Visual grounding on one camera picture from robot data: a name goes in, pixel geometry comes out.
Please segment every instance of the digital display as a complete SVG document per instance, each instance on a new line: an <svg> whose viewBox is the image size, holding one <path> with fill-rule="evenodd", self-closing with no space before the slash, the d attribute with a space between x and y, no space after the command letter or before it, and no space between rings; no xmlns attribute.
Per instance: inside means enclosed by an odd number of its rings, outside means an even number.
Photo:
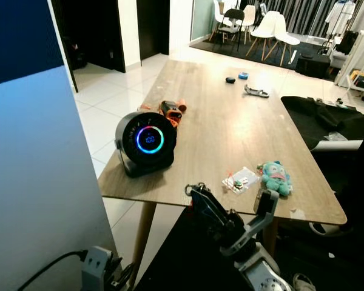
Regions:
<svg viewBox="0 0 364 291"><path fill-rule="evenodd" d="M163 133L156 126L146 126L136 136L136 144L143 153L156 153L162 148L163 143Z"/></svg>

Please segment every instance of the doorway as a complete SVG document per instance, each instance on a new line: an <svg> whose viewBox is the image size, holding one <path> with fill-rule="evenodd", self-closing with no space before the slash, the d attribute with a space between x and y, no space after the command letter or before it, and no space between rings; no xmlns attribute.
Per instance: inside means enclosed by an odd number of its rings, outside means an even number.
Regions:
<svg viewBox="0 0 364 291"><path fill-rule="evenodd" d="M72 81L88 62L125 73L117 0L51 0Z"/></svg>
<svg viewBox="0 0 364 291"><path fill-rule="evenodd" d="M169 54L170 0L136 0L140 60Z"/></svg>

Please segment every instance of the wooden table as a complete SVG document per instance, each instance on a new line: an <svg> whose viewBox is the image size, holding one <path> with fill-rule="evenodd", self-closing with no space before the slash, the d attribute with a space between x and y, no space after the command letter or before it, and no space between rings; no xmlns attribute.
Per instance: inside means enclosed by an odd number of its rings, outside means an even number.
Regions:
<svg viewBox="0 0 364 291"><path fill-rule="evenodd" d="M162 100L185 99L187 111L178 126L172 167L140 178L125 175L115 152L99 178L106 197L144 201L133 260L136 273L143 257L156 203L187 206L186 184L204 182L225 209L254 214L260 187L255 183L241 195L226 190L221 181L227 172L243 166L255 170L266 161L281 161L289 172L294 190L281 198L276 218L344 224L346 216L315 163L273 85L248 70L248 84L270 94L264 99L243 97L245 80L225 83L242 69L168 61L145 99L156 108ZM277 219L265 233L266 247L275 246Z"/></svg>

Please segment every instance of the plush toy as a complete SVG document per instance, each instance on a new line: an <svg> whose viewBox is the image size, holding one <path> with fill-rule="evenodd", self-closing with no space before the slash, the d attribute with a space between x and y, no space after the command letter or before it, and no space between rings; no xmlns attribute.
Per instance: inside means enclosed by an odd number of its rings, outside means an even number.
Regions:
<svg viewBox="0 0 364 291"><path fill-rule="evenodd" d="M262 180L268 189L288 196L291 189L290 176L280 162L266 162L262 165Z"/></svg>

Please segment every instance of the blue led ring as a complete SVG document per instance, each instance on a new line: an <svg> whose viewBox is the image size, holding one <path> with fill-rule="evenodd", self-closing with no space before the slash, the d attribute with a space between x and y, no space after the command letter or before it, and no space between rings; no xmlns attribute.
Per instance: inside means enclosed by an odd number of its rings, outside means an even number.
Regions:
<svg viewBox="0 0 364 291"><path fill-rule="evenodd" d="M153 150L145 150L144 148L142 148L142 146L140 145L140 142L139 142L139 137L140 137L140 134L143 132L143 130L145 129L155 129L159 134L160 134L160 144L158 145L157 148L153 149ZM143 152L143 153L156 153L158 152L162 146L163 146L163 143L164 143L164 138L163 138L163 132L156 126L146 126L146 127L143 127L138 135L136 136L136 145L138 146L138 148Z"/></svg>

